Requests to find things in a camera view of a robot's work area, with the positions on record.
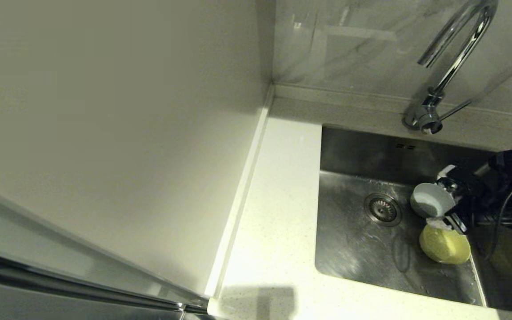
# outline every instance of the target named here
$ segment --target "sink basin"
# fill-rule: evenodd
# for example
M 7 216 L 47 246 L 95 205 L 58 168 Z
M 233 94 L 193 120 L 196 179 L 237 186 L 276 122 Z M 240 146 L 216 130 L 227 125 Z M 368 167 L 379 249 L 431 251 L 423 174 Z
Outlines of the sink basin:
M 512 231 L 485 261 L 490 227 L 468 237 L 469 261 L 439 264 L 421 250 L 425 221 L 408 199 L 448 164 L 477 170 L 492 152 L 323 127 L 315 266 L 326 275 L 512 310 Z

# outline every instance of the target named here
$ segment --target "white wall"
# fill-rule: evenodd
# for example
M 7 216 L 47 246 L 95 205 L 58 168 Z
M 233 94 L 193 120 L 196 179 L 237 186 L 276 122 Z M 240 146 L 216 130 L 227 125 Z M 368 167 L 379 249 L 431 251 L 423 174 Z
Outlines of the white wall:
M 434 67 L 416 62 L 467 0 L 278 0 L 274 80 L 322 89 L 423 99 L 469 35 Z M 512 113 L 512 0 L 445 90 L 445 103 Z
M 274 10 L 0 0 L 0 195 L 203 292 L 271 78 Z

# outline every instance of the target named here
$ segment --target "sink drain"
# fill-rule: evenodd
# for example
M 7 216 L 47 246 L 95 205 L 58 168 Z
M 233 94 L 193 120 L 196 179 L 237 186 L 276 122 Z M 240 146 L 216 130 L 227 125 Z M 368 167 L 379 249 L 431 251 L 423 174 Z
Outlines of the sink drain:
M 392 227 L 400 223 L 400 206 L 394 198 L 385 194 L 370 194 L 364 200 L 364 212 L 372 221 Z

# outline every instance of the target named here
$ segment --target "black cord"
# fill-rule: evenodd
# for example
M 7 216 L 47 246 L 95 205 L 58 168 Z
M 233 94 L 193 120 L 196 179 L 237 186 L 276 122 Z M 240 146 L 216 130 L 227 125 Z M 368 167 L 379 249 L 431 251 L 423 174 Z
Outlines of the black cord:
M 503 218 L 503 214 L 505 211 L 505 208 L 507 207 L 508 201 L 512 198 L 512 190 L 508 193 L 508 195 L 505 197 L 505 200 L 503 201 L 503 205 L 501 206 L 501 209 L 499 210 L 499 215 L 497 216 L 497 221 L 495 223 L 495 229 L 493 230 L 493 241 L 491 245 L 491 249 L 489 250 L 489 253 L 485 256 L 486 260 L 491 259 L 493 256 L 493 253 L 495 253 L 495 249 L 497 248 L 497 243 L 499 242 L 499 229 L 501 227 L 501 219 Z

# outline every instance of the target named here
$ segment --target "white countertop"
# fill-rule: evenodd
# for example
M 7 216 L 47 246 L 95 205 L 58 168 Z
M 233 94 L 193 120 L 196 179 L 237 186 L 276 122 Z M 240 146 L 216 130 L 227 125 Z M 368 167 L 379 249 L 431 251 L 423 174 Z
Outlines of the white countertop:
M 278 109 L 294 103 L 302 102 L 274 103 L 221 295 L 211 299 L 209 314 L 228 320 L 512 319 L 512 312 L 319 273 L 314 263 L 319 122 L 325 120 L 291 120 Z

